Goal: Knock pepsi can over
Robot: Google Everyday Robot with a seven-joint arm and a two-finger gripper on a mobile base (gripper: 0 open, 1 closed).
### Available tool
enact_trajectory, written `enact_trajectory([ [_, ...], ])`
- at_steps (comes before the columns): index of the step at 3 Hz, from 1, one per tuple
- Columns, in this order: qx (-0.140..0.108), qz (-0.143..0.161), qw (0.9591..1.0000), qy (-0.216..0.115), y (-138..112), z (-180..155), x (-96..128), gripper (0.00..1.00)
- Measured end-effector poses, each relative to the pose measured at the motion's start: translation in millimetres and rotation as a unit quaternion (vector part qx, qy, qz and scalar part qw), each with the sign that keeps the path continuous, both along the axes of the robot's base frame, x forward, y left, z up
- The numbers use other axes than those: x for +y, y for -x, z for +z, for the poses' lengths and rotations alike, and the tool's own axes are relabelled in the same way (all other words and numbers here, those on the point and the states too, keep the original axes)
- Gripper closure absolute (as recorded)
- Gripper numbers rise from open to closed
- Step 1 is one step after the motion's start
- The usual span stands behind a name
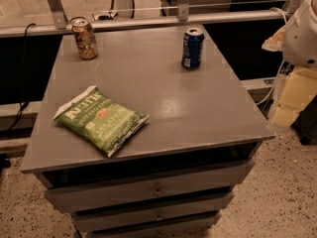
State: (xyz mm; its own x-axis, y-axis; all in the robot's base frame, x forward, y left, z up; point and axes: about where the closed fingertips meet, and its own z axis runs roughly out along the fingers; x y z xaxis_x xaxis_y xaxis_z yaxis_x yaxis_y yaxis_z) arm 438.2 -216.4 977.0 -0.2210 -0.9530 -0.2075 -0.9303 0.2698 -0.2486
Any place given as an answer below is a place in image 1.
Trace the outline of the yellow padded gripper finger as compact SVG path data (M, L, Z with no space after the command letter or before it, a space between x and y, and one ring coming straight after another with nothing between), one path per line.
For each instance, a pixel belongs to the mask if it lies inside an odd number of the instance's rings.
M271 37L262 44L262 49L269 52L281 52L285 27L278 29Z
M316 96L317 69L296 66L285 79L270 123L280 128L290 127Z

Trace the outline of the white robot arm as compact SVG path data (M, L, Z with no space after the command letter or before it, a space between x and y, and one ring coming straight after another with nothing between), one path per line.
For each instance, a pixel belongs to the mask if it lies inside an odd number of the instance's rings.
M269 52L282 52L294 66L276 89L270 123L289 127L317 95L317 0L304 0L283 27L262 44Z

